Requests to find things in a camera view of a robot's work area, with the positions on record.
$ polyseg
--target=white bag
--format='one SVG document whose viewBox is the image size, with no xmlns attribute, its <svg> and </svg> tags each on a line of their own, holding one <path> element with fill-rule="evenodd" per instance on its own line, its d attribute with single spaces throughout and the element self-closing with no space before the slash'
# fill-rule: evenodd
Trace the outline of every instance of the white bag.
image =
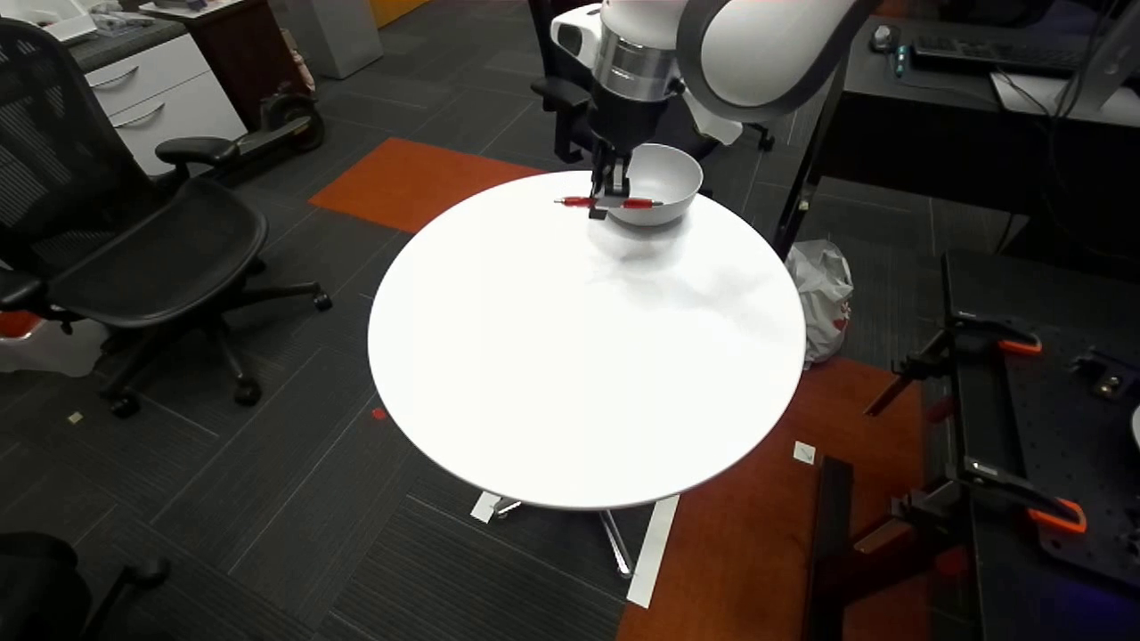
<svg viewBox="0 0 1140 641">
<path fill-rule="evenodd" d="M 831 238 L 809 238 L 789 245 L 788 271 L 809 324 L 805 364 L 814 366 L 837 357 L 847 338 L 856 295 L 851 264 Z"/>
</svg>

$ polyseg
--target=black office chair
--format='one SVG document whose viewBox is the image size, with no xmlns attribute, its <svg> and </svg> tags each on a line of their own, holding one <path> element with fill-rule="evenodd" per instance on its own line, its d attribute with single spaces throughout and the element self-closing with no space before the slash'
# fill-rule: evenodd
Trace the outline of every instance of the black office chair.
<svg viewBox="0 0 1140 641">
<path fill-rule="evenodd" d="M 47 33 L 0 20 L 0 311 L 49 320 L 99 320 L 128 348 L 106 385 L 136 411 L 136 385 L 157 348 L 198 327 L 236 372 L 236 397 L 260 385 L 220 312 L 277 295 L 331 297 L 320 283 L 245 292 L 260 271 L 267 220 L 220 180 L 184 178 L 187 160 L 225 162 L 232 142 L 191 137 L 161 149 L 179 169 L 148 180 L 99 111 L 72 54 Z"/>
<path fill-rule="evenodd" d="M 593 130 L 588 121 L 590 99 L 605 99 L 605 94 L 593 92 L 590 70 L 548 40 L 548 26 L 554 14 L 565 14 L 593 0 L 526 0 L 526 3 L 531 3 L 542 74 L 543 74 L 531 89 L 542 94 L 542 111 L 554 111 L 554 155 L 565 162 L 577 162 L 593 147 Z M 716 137 L 697 130 L 679 92 L 651 116 L 654 123 L 647 130 L 647 142 L 686 149 L 697 160 L 720 149 Z M 750 127 L 758 130 L 758 149 L 773 149 L 773 134 L 758 123 Z"/>
<path fill-rule="evenodd" d="M 93 589 L 79 573 L 74 547 L 60 537 L 22 529 L 0 532 L 0 636 L 3 641 L 97 641 L 124 587 L 157 587 L 167 559 L 124 567 L 87 616 Z"/>
</svg>

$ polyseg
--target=carpet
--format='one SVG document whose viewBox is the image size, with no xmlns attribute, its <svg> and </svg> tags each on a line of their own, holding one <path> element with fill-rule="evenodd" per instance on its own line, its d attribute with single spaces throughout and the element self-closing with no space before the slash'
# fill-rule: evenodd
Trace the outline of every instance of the carpet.
<svg viewBox="0 0 1140 641">
<path fill-rule="evenodd" d="M 789 449 L 809 440 L 851 461 L 851 529 L 871 523 L 889 494 L 922 480 L 920 392 L 864 415 L 887 379 L 887 369 L 843 359 L 809 369 L 776 429 L 679 498 L 651 610 L 626 605 L 619 641 L 799 636 L 818 467 Z M 929 636 L 922 580 L 851 605 L 843 636 Z"/>
<path fill-rule="evenodd" d="M 324 183 L 309 204 L 318 211 L 413 233 L 451 204 L 522 175 L 533 175 L 533 167 L 454 151 L 413 137 L 384 137 L 344 175 Z"/>
</svg>

